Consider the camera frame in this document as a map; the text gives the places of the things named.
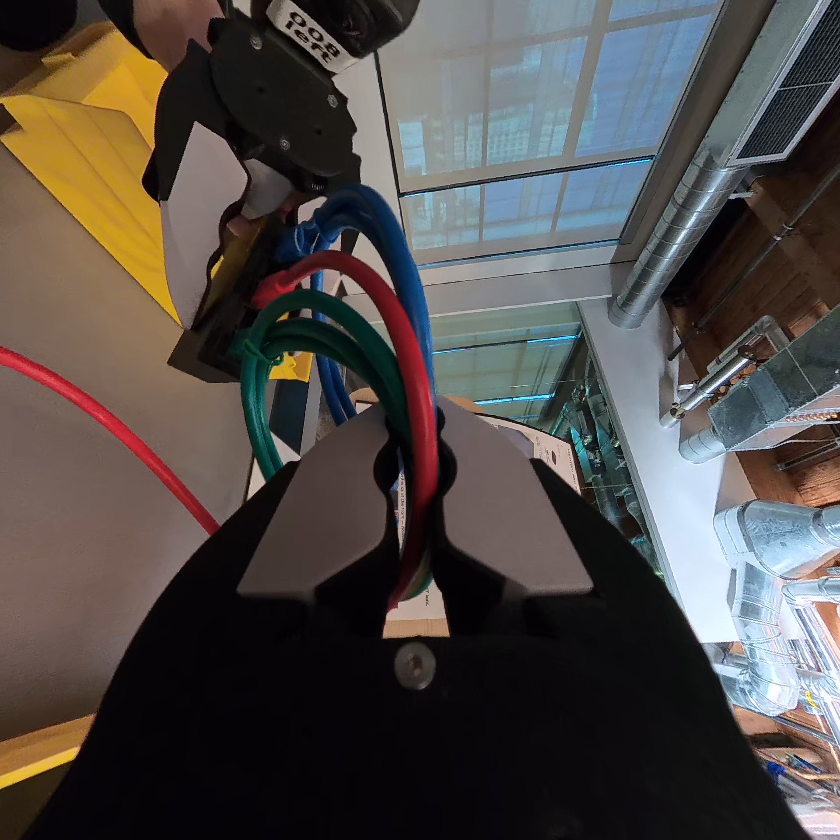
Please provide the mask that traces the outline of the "black network switch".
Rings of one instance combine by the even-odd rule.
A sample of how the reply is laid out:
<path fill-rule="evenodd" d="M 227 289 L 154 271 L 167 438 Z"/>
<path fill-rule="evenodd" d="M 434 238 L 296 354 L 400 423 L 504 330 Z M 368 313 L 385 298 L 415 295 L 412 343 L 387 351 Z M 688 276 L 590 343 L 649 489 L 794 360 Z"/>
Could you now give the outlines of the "black network switch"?
<path fill-rule="evenodd" d="M 178 339 L 168 366 L 205 383 L 239 382 L 241 361 L 230 354 L 234 339 L 256 320 L 251 301 L 259 283 L 279 269 L 275 250 L 290 231 L 269 215 L 249 239 L 227 236 L 196 321 Z"/>

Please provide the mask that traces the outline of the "instruction sheet on wooden board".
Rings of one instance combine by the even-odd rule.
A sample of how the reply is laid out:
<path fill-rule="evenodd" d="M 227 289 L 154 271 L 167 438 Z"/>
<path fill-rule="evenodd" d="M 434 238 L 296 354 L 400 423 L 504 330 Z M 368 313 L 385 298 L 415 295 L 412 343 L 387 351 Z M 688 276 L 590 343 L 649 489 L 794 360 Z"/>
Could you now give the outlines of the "instruction sheet on wooden board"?
<path fill-rule="evenodd" d="M 471 412 L 482 413 L 465 401 L 460 401 L 451 396 L 447 396 L 447 398 L 452 399 Z M 443 422 L 438 406 L 437 422 L 436 454 L 439 461 L 433 467 L 434 492 L 427 495 L 413 486 L 406 488 L 406 525 L 403 541 L 399 543 L 399 576 L 389 595 L 385 593 L 384 586 L 374 583 L 373 571 L 382 567 L 382 557 L 384 555 L 381 552 L 376 552 L 372 560 L 363 561 L 349 572 L 342 573 L 336 583 L 330 582 L 319 587 L 314 602 L 300 602 L 289 598 L 244 597 L 251 600 L 283 601 L 295 603 L 299 606 L 321 607 L 337 616 L 341 616 L 341 622 L 348 627 L 353 627 L 358 633 L 372 634 L 373 631 L 382 628 L 385 624 L 385 614 L 403 599 L 415 573 L 425 559 L 428 559 L 430 571 L 434 576 L 434 562 L 438 558 L 443 544 L 440 514 L 443 493 L 448 485 L 450 457 L 442 454 L 441 429 Z M 380 481 L 380 487 L 385 487 L 385 484 L 382 483 L 383 478 L 394 479 L 391 486 L 396 482 L 397 456 L 402 454 L 402 450 L 396 442 L 395 424 L 386 419 L 386 425 L 391 434 L 391 442 L 377 458 L 374 468 L 376 477 Z M 549 489 L 553 485 L 558 485 L 562 501 L 566 497 L 570 497 L 574 502 L 582 502 L 581 495 L 575 495 L 570 489 L 561 488 L 559 478 L 550 478 L 547 467 L 538 466 L 536 470 L 550 501 Z M 268 523 L 277 510 L 278 504 Z M 553 502 L 552 504 L 564 525 L 558 505 Z M 578 549 L 576 550 L 581 558 L 581 552 Z M 592 594 L 593 591 L 588 595 L 513 597 L 511 586 L 502 590 L 500 583 L 488 584 L 484 581 L 479 588 L 478 599 L 443 598 L 443 601 L 448 617 L 449 630 L 456 635 L 522 635 L 556 638 L 559 635 L 559 629 L 569 621 L 569 616 L 574 615 L 574 610 L 586 606 L 587 598 Z"/>

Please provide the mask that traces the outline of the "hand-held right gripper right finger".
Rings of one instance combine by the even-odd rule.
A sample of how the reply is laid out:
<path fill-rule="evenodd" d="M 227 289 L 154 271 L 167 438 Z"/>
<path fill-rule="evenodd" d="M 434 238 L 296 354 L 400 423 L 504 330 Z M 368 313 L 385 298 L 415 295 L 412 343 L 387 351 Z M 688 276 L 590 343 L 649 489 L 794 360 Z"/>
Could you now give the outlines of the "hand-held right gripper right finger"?
<path fill-rule="evenodd" d="M 499 431 L 439 397 L 442 454 L 442 547 L 434 580 L 444 599 L 478 599 L 481 584 L 511 586 L 513 597 L 588 595 L 594 584 L 536 467 L 572 490 Z"/>

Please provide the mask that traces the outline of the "round silver air duct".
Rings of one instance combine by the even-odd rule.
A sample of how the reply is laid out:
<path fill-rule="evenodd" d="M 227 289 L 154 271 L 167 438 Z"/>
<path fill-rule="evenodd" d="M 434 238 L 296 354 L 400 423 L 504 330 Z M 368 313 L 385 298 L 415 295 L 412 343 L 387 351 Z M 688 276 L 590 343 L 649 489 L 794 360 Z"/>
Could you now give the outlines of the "round silver air duct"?
<path fill-rule="evenodd" d="M 775 2 L 608 312 L 637 329 L 749 169 L 785 161 L 838 90 L 839 2 Z"/>

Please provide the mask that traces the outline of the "person's left hand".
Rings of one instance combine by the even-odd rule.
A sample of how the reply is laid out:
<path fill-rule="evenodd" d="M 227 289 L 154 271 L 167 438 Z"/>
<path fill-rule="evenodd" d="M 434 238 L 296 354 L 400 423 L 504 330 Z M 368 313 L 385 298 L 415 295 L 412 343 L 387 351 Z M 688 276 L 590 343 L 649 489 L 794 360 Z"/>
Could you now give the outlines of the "person's left hand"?
<path fill-rule="evenodd" d="M 133 2 L 133 26 L 140 43 L 167 72 L 183 60 L 190 40 L 209 51 L 211 21 L 223 17 L 217 1 Z"/>

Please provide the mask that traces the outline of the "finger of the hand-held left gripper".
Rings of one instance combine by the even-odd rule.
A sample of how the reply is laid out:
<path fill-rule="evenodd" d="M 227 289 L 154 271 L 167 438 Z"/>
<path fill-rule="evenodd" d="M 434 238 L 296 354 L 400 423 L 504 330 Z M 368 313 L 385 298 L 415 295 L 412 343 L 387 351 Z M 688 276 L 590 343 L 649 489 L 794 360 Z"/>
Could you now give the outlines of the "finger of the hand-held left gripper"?
<path fill-rule="evenodd" d="M 170 195 L 161 203 L 166 285 L 184 330 L 200 315 L 225 219 L 238 213 L 248 187 L 246 168 L 228 142 L 195 122 Z"/>
<path fill-rule="evenodd" d="M 241 214 L 254 220 L 278 210 L 293 194 L 293 184 L 281 173 L 259 160 L 246 160 L 249 188 Z"/>

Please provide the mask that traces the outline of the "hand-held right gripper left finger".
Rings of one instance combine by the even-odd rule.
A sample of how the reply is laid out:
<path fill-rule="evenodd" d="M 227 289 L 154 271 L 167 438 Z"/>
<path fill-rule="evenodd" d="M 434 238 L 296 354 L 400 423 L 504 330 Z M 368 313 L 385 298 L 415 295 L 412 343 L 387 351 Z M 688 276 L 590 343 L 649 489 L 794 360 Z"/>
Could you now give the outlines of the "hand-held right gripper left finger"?
<path fill-rule="evenodd" d="M 238 584 L 239 595 L 314 602 L 319 587 L 383 553 L 374 583 L 389 595 L 400 546 L 390 497 L 375 462 L 391 434 L 376 404 L 316 443 L 294 475 Z"/>

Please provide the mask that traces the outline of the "yellow plastic bin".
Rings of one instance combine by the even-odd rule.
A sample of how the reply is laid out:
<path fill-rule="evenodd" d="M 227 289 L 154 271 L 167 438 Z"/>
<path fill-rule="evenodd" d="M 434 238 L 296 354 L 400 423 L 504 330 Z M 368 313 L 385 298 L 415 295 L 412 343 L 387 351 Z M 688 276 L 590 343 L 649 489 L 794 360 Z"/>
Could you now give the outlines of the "yellow plastic bin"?
<path fill-rule="evenodd" d="M 38 729 L 1 742 L 1 789 L 72 762 L 95 715 Z"/>
<path fill-rule="evenodd" d="M 2 143 L 182 328 L 165 279 L 161 202 L 142 177 L 165 72 L 111 23 L 52 49 L 2 95 Z"/>

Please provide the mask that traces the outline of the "silver ventilation duct pipes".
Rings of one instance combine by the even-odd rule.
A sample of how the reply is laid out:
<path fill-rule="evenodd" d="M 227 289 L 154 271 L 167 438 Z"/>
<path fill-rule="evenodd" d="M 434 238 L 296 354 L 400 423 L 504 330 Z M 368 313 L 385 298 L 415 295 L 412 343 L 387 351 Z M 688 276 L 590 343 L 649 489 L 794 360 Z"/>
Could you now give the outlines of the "silver ventilation duct pipes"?
<path fill-rule="evenodd" d="M 839 307 L 790 341 L 771 317 L 756 321 L 707 367 L 660 418 L 665 428 L 711 399 L 756 361 L 765 340 L 773 351 L 707 410 L 708 424 L 679 445 L 702 465 L 724 455 L 776 448 L 838 413 Z M 805 577 L 839 548 L 838 506 L 805 507 L 749 500 L 716 513 L 713 527 L 732 568 L 731 619 L 742 654 L 707 652 L 736 707 L 777 718 L 798 706 L 822 716 L 838 741 L 838 644 L 817 610 L 838 606 L 838 577 Z"/>

